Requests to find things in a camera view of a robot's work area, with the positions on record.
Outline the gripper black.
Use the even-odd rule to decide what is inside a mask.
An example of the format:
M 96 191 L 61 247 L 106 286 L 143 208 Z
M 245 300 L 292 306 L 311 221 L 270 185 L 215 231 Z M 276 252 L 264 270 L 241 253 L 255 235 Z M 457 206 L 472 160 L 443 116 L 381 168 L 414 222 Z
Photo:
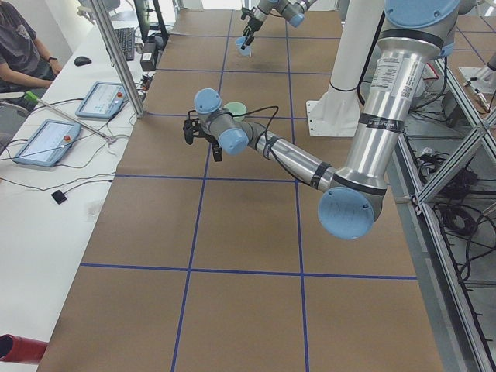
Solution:
M 215 162 L 222 162 L 222 148 L 219 145 L 218 140 L 208 131 L 208 128 L 204 122 L 200 122 L 200 132 L 201 135 L 206 138 L 206 140 L 212 144 L 212 156 Z
M 241 9 L 241 19 L 244 20 L 246 17 L 249 18 L 248 23 L 246 24 L 243 35 L 242 35 L 242 43 L 241 50 L 245 50 L 246 46 L 250 46 L 254 40 L 254 33 L 259 31 L 261 26 L 264 24 L 264 13 L 261 12 L 257 7 L 248 9 Z

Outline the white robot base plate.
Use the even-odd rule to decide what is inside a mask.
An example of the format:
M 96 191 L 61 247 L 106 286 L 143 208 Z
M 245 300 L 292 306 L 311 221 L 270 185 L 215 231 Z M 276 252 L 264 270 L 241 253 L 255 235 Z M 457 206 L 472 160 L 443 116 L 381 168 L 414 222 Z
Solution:
M 371 97 L 363 108 L 356 99 L 333 100 L 329 96 L 306 102 L 311 136 L 396 140 L 404 127 L 407 112 L 407 103 L 390 97 Z

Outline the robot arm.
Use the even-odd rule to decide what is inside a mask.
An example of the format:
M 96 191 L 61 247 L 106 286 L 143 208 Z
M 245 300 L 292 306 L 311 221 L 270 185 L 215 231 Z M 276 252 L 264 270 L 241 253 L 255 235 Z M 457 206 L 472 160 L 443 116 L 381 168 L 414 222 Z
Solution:
M 242 43 L 239 48 L 245 50 L 251 45 L 255 38 L 255 33 L 261 29 L 273 10 L 291 26 L 299 27 L 305 19 L 305 13 L 314 3 L 316 3 L 316 0 L 301 0 L 294 3 L 287 0 L 262 0 L 252 9 L 242 7 L 241 19 L 244 20 L 248 17 L 249 21 L 243 30 L 240 39 Z
M 258 122 L 237 121 L 224 109 L 219 93 L 200 90 L 195 118 L 184 122 L 184 138 L 204 138 L 215 160 L 252 148 L 277 162 L 289 175 L 320 190 L 322 226 L 340 239 L 369 233 L 387 190 L 384 173 L 411 107 L 425 65 L 452 49 L 458 15 L 467 1 L 387 1 L 378 36 L 381 57 L 357 122 L 345 164 L 334 168 L 272 133 Z

